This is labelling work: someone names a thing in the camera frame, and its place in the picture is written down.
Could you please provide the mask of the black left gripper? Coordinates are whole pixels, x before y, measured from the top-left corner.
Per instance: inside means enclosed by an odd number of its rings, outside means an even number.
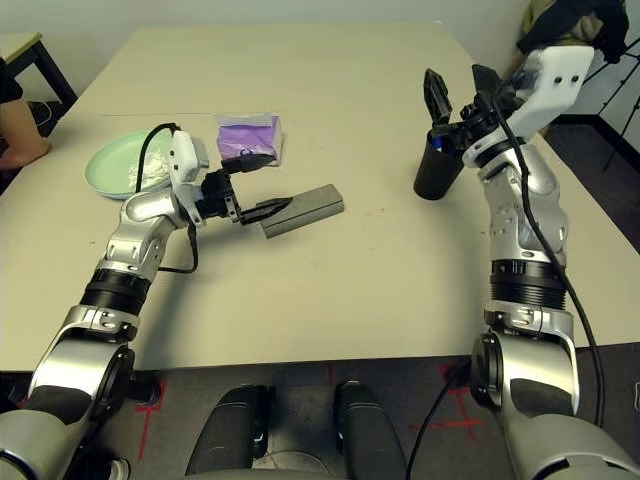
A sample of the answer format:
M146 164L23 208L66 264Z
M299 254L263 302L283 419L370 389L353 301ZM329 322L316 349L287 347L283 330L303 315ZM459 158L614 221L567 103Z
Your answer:
M200 184L202 198L195 205L203 219L228 218L232 222L249 225L272 217L287 207L292 197L272 198L257 203L253 208L241 212L231 175L249 173L268 166L275 157L268 154L246 154L221 161L223 169L205 175Z

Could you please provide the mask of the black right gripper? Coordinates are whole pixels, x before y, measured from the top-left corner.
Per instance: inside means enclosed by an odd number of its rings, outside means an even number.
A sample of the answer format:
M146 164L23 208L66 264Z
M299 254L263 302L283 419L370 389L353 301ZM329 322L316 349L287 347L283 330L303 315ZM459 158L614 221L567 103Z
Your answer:
M461 110L461 120L451 122L452 106L444 79L432 69L424 74L423 97L432 120L430 142L436 150L448 155L462 155L493 132L499 126L497 111L508 117L518 107L517 100L499 94L503 82L494 69L473 64L472 75L477 94Z

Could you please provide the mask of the person's hand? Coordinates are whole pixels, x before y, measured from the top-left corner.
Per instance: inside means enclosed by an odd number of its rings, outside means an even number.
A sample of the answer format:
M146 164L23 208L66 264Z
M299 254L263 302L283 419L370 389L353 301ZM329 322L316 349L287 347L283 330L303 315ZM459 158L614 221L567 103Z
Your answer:
M26 146L9 146L1 156L1 170L23 168L46 155L49 150L50 144L45 138Z

